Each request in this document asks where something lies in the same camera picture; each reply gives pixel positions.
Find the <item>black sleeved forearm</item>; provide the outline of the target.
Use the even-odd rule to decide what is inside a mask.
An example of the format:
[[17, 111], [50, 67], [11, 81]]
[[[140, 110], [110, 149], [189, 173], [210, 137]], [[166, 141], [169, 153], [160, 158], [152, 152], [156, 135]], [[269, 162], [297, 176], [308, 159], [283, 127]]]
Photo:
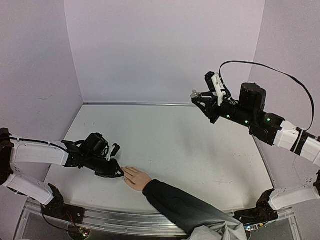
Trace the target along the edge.
[[202, 226], [224, 231], [226, 227], [234, 230], [242, 225], [214, 206], [156, 179], [151, 180], [142, 193], [160, 214], [187, 234]]

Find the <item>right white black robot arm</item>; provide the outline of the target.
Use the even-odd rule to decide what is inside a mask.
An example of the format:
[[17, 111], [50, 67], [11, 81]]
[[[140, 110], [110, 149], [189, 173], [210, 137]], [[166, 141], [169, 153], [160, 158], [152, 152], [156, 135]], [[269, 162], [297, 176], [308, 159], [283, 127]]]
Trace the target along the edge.
[[[193, 90], [191, 101], [215, 124], [225, 118], [245, 126], [249, 134], [270, 145], [289, 150], [314, 165], [320, 164], [320, 138], [273, 113], [264, 112], [266, 91], [255, 83], [243, 83], [238, 101], [224, 99], [224, 92]], [[320, 180], [307, 179], [301, 186], [265, 191], [254, 208], [239, 210], [234, 218], [245, 226], [278, 218], [278, 210], [320, 198]]]

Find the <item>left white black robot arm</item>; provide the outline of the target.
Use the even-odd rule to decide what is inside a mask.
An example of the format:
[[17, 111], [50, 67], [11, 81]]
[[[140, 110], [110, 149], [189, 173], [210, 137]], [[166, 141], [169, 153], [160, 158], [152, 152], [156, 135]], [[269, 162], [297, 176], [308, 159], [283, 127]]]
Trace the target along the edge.
[[0, 184], [28, 196], [47, 207], [56, 218], [64, 218], [68, 208], [57, 187], [43, 183], [25, 173], [18, 163], [40, 163], [65, 168], [87, 168], [101, 178], [122, 178], [124, 172], [114, 158], [120, 150], [100, 133], [91, 133], [85, 140], [62, 140], [60, 144], [14, 136], [7, 128], [0, 130]]

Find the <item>clear nail polish bottle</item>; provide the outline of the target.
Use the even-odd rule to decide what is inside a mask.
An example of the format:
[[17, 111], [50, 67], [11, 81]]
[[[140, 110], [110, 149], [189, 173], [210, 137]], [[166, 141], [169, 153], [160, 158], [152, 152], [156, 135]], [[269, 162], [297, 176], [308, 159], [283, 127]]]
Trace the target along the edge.
[[200, 92], [198, 92], [197, 90], [193, 89], [192, 93], [190, 95], [191, 99], [195, 99], [195, 98], [201, 98], [202, 94]]

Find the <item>grey fabric garment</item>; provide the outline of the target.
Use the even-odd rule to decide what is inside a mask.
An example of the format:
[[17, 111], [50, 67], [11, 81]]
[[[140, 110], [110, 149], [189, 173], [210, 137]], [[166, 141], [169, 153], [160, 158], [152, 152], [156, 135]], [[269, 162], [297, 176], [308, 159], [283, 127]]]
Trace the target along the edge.
[[247, 240], [242, 223], [196, 227], [187, 240]]

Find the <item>mannequin hand on table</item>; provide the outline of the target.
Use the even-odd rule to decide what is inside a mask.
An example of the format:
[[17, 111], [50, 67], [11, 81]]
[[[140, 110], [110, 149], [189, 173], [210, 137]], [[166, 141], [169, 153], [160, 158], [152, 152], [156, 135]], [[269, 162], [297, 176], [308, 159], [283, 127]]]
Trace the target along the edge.
[[125, 183], [135, 191], [142, 192], [153, 179], [145, 172], [134, 167], [123, 167]]

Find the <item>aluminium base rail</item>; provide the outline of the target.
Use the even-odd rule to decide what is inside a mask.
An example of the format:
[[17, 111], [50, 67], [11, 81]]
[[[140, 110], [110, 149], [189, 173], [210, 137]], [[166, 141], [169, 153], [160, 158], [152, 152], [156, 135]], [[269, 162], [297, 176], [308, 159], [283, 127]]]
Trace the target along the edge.
[[[16, 240], [178, 240], [189, 236], [159, 213], [121, 212], [94, 207], [48, 209], [28, 199], [16, 229]], [[267, 223], [244, 225], [250, 240], [299, 240], [292, 208], [279, 210]]]

